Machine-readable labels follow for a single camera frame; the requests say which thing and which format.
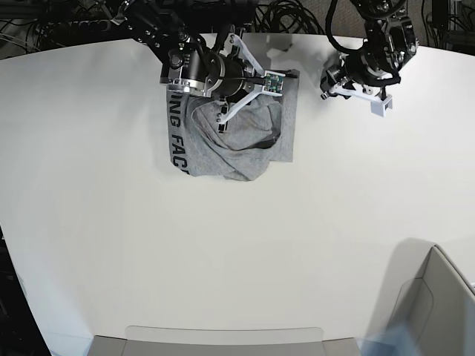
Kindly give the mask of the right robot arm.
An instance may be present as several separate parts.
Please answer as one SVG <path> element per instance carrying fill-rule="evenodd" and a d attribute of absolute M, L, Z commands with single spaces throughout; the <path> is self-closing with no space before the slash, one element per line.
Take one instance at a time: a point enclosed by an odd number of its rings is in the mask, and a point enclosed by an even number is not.
<path fill-rule="evenodd" d="M 160 60 L 167 91 L 213 99 L 219 132 L 252 101 L 264 69 L 243 43 L 257 1 L 121 1 L 113 21 Z"/>

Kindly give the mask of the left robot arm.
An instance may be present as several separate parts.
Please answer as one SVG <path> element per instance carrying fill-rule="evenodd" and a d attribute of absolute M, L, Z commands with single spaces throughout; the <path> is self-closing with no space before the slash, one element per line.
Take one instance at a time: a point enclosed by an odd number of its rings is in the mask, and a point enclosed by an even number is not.
<path fill-rule="evenodd" d="M 359 48 L 340 44 L 333 35 L 337 1 L 331 1 L 325 33 L 338 61 L 325 69 L 321 98 L 342 96 L 385 100 L 387 87 L 401 82 L 400 71 L 416 55 L 419 41 L 405 1 L 353 1 L 364 20 L 366 37 Z"/>

